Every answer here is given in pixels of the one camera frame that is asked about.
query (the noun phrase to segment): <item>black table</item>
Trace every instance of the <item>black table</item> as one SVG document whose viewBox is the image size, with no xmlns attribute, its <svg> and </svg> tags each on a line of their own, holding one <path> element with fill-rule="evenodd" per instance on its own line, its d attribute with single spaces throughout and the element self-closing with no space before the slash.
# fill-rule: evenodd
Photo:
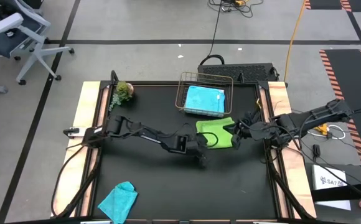
<svg viewBox="0 0 361 224">
<path fill-rule="evenodd" d="M 180 112 L 175 107 L 177 85 L 135 86 L 130 105 L 116 106 L 121 114 L 165 133 L 173 133 L 184 123 L 207 119 Z M 254 111 L 258 85 L 235 85 L 233 120 Z M 184 127 L 180 133 L 191 132 Z M 113 188 L 130 181 L 139 193 L 128 216 L 147 220 L 240 220 L 276 218 L 273 184 L 264 159 L 261 141 L 243 140 L 239 150 L 212 149 L 205 170 L 189 157 L 169 154 L 160 146 L 141 138 L 105 142 L 100 174 L 94 189 L 92 215 L 106 218 L 97 208 Z"/>
</svg>

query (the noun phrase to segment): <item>metal basket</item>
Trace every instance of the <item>metal basket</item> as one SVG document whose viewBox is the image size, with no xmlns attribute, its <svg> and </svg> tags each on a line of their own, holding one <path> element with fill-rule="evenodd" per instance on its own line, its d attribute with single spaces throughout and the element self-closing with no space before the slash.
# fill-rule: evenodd
<svg viewBox="0 0 361 224">
<path fill-rule="evenodd" d="M 190 86 L 202 86 L 223 90 L 225 94 L 225 111 L 197 110 L 186 108 L 186 96 Z M 180 75 L 178 91 L 176 93 L 175 106 L 186 113 L 201 114 L 207 116 L 223 117 L 232 112 L 233 101 L 233 79 L 221 75 L 208 75 L 202 73 L 184 72 Z"/>
</svg>

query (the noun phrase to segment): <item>office chair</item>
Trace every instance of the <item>office chair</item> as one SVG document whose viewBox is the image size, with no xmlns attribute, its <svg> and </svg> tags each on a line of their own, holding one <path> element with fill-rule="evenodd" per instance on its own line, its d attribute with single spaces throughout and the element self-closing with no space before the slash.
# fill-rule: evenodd
<svg viewBox="0 0 361 224">
<path fill-rule="evenodd" d="M 42 49 L 47 38 L 43 33 L 50 27 L 50 22 L 46 21 L 40 14 L 36 13 L 33 8 L 28 6 L 22 0 L 1 0 L 4 4 L 10 4 L 17 9 L 17 13 L 0 21 L 0 55 L 11 58 L 15 50 L 29 49 L 31 56 L 22 67 L 16 81 L 20 85 L 25 85 L 26 81 L 23 76 L 31 68 L 37 60 L 49 71 L 49 73 L 56 79 L 61 80 L 60 75 L 56 75 L 50 67 L 46 64 L 43 56 L 55 55 L 59 52 L 69 51 L 74 54 L 74 49 L 70 47 L 57 47 L 52 49 Z M 9 38 L 5 32 L 15 29 L 13 37 Z"/>
</svg>

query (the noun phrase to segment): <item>small potted plant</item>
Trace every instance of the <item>small potted plant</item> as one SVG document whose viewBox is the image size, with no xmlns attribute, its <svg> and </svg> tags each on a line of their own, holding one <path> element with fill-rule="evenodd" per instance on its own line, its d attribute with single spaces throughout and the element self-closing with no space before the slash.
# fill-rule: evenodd
<svg viewBox="0 0 361 224">
<path fill-rule="evenodd" d="M 132 84 L 120 81 L 117 83 L 116 89 L 113 93 L 113 98 L 109 107 L 111 111 L 114 105 L 121 105 L 124 101 L 129 101 L 132 99 L 134 93 L 134 88 Z"/>
</svg>

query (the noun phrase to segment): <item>light blue cloth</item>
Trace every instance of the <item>light blue cloth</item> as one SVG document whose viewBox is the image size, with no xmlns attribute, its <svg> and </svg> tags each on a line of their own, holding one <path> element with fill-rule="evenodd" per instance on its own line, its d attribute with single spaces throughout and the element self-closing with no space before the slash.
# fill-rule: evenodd
<svg viewBox="0 0 361 224">
<path fill-rule="evenodd" d="M 129 182 L 118 184 L 107 197 L 99 204 L 98 208 L 104 212 L 115 224 L 125 222 L 138 193 Z"/>
<path fill-rule="evenodd" d="M 223 90 L 190 86 L 186 95 L 186 109 L 225 112 L 225 94 Z"/>
</svg>

